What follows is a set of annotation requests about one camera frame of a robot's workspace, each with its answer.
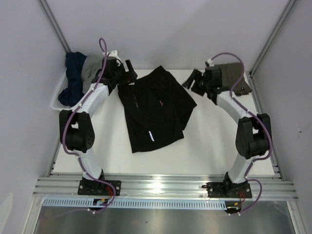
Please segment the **olive green shorts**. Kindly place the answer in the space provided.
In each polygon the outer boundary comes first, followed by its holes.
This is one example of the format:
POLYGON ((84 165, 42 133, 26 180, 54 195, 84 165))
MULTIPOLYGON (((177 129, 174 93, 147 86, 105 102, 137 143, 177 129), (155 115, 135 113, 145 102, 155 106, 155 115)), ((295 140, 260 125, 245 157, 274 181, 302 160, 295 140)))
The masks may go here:
MULTIPOLYGON (((222 85, 229 87, 231 89, 234 84, 238 81, 242 74, 242 65, 239 62, 219 64, 221 74, 222 74, 222 85)), ((252 92, 244 77, 240 82, 234 87, 233 92, 236 96, 248 95, 252 92)))

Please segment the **black shorts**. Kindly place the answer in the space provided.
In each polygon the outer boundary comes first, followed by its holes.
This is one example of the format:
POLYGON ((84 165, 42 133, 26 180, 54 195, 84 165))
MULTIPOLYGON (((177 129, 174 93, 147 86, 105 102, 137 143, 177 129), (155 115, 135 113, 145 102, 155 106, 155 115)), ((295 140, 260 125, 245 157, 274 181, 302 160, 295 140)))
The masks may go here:
POLYGON ((118 86, 133 153, 150 152, 184 138, 188 121, 197 106, 175 77, 162 66, 118 86))

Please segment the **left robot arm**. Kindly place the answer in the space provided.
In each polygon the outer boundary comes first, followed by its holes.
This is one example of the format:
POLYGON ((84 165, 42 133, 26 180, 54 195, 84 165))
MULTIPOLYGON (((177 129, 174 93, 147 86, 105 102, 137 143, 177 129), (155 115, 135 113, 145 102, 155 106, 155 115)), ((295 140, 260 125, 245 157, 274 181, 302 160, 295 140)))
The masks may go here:
POLYGON ((107 181, 97 163, 93 150, 95 132, 92 116, 104 100, 120 84, 132 83, 137 74, 129 59, 125 62, 117 57, 103 59, 100 69, 91 80, 90 87, 82 100, 71 110, 59 114, 59 134, 64 151, 74 155, 82 169, 79 195, 118 195, 121 182, 107 181))

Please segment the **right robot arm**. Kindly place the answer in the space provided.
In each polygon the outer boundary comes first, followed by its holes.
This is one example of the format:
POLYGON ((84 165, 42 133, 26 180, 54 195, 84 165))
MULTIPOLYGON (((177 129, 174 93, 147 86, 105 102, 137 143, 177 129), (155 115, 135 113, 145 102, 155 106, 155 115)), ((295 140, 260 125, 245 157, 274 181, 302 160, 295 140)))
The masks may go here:
POLYGON ((253 114, 239 103, 236 95, 222 84, 219 66, 207 66, 202 73, 194 69, 182 84, 186 89, 204 96, 222 108, 237 124, 235 146, 238 152, 231 169, 222 182, 208 182, 204 188, 210 198, 252 197, 248 174, 256 161, 272 149, 271 120, 267 114, 253 114))

